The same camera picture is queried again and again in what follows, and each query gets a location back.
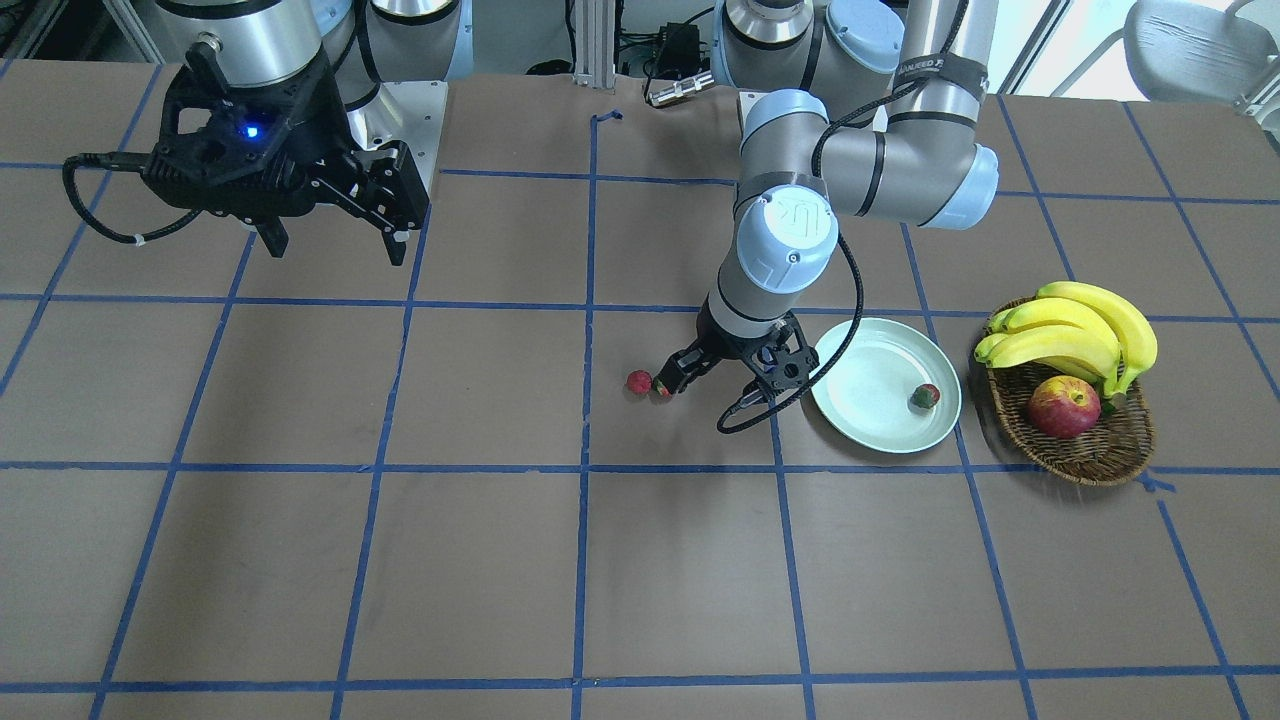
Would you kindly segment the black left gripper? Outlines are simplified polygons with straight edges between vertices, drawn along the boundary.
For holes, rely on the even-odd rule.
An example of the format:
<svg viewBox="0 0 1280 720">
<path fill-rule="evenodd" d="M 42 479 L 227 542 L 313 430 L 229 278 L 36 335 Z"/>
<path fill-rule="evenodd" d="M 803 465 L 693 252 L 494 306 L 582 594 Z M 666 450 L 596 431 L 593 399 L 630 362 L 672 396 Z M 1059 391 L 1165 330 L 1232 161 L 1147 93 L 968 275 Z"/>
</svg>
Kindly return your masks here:
<svg viewBox="0 0 1280 720">
<path fill-rule="evenodd" d="M 813 347 L 806 341 L 799 319 L 792 311 L 786 311 L 771 322 L 764 334 L 745 338 L 723 329 L 713 318 L 710 309 L 704 305 L 698 314 L 696 331 L 695 341 L 671 354 L 653 377 L 653 380 L 660 380 L 672 392 L 671 397 L 682 393 L 694 380 L 704 377 L 724 360 L 741 361 L 755 377 L 755 383 L 762 391 L 774 393 L 765 388 L 763 382 L 763 368 L 756 359 L 758 351 L 767 345 L 788 348 Z M 797 389 L 808 388 L 812 384 L 812 375 L 809 382 Z"/>
</svg>

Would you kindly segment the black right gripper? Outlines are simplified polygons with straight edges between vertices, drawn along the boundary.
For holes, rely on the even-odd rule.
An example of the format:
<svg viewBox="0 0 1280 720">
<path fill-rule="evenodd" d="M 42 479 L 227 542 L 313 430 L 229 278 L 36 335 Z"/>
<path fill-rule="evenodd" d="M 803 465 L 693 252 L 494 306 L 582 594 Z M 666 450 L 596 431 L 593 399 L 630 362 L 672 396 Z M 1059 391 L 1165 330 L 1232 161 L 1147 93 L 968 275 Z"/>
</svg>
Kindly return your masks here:
<svg viewBox="0 0 1280 720">
<path fill-rule="evenodd" d="M 297 73 L 234 87 L 209 45 L 193 45 L 170 83 L 161 129 L 141 170 L 164 202 L 255 223 L 270 258 L 289 236 L 280 218 L 334 205 L 378 229 L 401 266 L 430 197 L 406 142 L 356 151 L 324 51 Z"/>
</svg>

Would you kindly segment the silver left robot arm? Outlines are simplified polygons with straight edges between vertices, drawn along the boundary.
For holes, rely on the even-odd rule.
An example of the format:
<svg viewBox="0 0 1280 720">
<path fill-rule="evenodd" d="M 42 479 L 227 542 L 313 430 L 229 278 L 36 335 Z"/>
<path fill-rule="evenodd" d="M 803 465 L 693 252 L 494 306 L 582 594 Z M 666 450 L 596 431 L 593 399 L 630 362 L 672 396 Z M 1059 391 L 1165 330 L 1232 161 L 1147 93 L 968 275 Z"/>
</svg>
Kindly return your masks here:
<svg viewBox="0 0 1280 720">
<path fill-rule="evenodd" d="M 838 218 L 966 229 L 989 209 L 995 154 L 975 141 L 995 1 L 719 1 L 712 72 L 750 91 L 733 233 L 696 338 L 655 374 L 681 393 L 723 360 L 746 404 L 820 365 L 794 307 L 827 268 Z"/>
</svg>

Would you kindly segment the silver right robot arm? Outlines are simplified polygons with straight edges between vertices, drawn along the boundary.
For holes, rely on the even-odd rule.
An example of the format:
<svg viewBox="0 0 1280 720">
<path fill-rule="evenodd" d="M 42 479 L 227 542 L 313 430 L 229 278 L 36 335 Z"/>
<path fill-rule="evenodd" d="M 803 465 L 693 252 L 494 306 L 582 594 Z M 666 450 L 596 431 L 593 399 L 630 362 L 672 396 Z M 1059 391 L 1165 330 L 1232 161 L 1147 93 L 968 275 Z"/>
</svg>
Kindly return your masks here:
<svg viewBox="0 0 1280 720">
<path fill-rule="evenodd" d="M 339 208 L 381 236 L 390 264 L 430 206 L 430 86 L 474 69 L 470 1 L 160 1 L 184 54 L 141 168 L 160 200 L 230 217 L 269 254 L 284 219 Z"/>
</svg>

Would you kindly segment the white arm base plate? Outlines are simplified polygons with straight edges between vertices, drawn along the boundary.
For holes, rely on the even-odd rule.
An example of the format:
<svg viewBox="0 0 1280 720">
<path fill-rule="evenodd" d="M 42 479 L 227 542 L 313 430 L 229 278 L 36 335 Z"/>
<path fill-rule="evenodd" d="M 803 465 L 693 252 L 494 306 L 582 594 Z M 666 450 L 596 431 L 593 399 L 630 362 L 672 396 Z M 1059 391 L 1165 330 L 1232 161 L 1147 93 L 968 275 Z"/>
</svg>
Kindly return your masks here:
<svg viewBox="0 0 1280 720">
<path fill-rule="evenodd" d="M 370 99 L 346 111 L 355 142 L 366 151 L 393 141 L 406 143 L 431 193 L 449 91 L 445 81 L 380 85 Z"/>
</svg>

